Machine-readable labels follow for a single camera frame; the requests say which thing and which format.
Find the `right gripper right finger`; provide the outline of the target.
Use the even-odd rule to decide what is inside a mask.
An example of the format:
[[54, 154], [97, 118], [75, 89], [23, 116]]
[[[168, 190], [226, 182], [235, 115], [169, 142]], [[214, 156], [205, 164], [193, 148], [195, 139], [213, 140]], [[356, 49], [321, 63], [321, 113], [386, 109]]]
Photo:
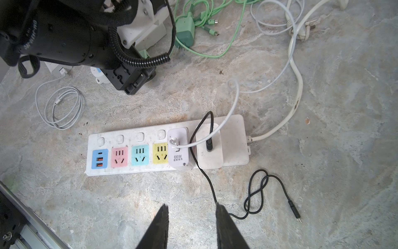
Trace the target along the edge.
[[249, 246], [226, 208], [216, 204], [217, 245], [219, 249], [248, 249]]

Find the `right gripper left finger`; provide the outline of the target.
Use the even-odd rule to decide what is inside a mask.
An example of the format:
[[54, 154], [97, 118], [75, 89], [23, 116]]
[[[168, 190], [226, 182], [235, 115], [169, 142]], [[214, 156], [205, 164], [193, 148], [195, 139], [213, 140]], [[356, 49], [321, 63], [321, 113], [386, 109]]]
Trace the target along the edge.
[[163, 204], [136, 249], [166, 249], [169, 235], [169, 208]]

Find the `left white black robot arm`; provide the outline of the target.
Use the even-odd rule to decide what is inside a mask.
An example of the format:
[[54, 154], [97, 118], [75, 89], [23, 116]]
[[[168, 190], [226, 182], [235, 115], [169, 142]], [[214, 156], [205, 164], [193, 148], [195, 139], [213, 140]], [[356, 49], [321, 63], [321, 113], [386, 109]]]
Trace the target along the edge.
[[41, 62], [100, 69], [128, 95], [170, 61], [141, 51], [165, 36], [168, 1], [1, 1], [1, 58], [31, 78]]

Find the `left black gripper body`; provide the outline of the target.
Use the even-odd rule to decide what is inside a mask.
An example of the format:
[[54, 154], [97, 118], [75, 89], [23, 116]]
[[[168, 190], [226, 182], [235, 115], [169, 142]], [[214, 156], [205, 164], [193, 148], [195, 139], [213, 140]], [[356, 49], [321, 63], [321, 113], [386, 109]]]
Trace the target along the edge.
[[136, 68], [116, 60], [101, 63], [101, 70], [117, 90], [127, 95], [135, 95], [145, 83], [156, 76], [156, 67]]

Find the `small white charger cube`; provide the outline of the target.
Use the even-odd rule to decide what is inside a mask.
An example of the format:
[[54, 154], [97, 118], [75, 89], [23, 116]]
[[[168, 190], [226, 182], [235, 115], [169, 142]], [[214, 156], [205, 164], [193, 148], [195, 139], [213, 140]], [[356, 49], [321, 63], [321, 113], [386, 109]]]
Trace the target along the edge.
[[[207, 117], [199, 128], [191, 143], [191, 136], [201, 120], [191, 122], [187, 128], [177, 127], [168, 132], [168, 164], [172, 168], [184, 171], [198, 167], [190, 151], [191, 147], [193, 149], [193, 155], [197, 157], [202, 169], [219, 169], [224, 166], [245, 165], [249, 162], [249, 143], [258, 142], [270, 137], [282, 128], [295, 114], [302, 97], [304, 82], [302, 75], [293, 60], [293, 53], [297, 40], [308, 39], [310, 27], [306, 22], [312, 12], [309, 11], [305, 16], [300, 13], [295, 18], [290, 11], [292, 1], [288, 1], [285, 4], [280, 1], [274, 1], [273, 3], [279, 5], [284, 10], [286, 19], [285, 30], [291, 35], [288, 47], [289, 60], [286, 65], [291, 67], [298, 83], [295, 103], [291, 111], [269, 132], [257, 137], [250, 135], [247, 136], [245, 133], [243, 117], [232, 114], [238, 101], [239, 95], [237, 94], [227, 116], [221, 119], [214, 118], [214, 131], [212, 133], [209, 134], [210, 116]], [[214, 147], [212, 152], [208, 152], [205, 145], [206, 140], [210, 138], [212, 138]]]

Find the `long colourful socket power strip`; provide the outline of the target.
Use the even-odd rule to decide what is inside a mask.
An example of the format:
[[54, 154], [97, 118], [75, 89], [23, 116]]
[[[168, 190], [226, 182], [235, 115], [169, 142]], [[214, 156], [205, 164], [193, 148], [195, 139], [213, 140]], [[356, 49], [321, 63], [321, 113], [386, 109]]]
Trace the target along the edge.
[[167, 134], [196, 121], [92, 134], [85, 173], [103, 176], [176, 170], [168, 164]]

